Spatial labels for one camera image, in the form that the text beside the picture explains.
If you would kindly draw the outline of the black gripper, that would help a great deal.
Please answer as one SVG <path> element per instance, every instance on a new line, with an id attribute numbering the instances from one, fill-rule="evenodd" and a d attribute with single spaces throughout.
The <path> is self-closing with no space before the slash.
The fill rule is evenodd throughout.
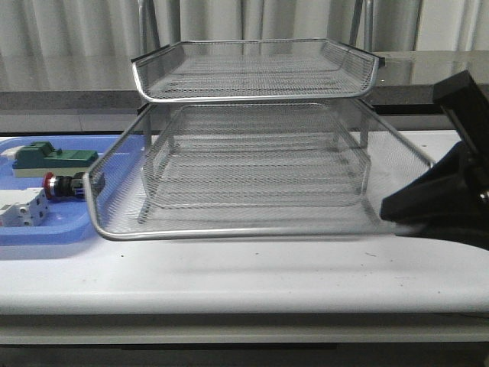
<path id="1" fill-rule="evenodd" d="M 467 71 L 435 84 L 433 102 L 460 142 L 422 176 L 381 203 L 382 219 L 448 232 L 488 249 L 488 100 Z"/>

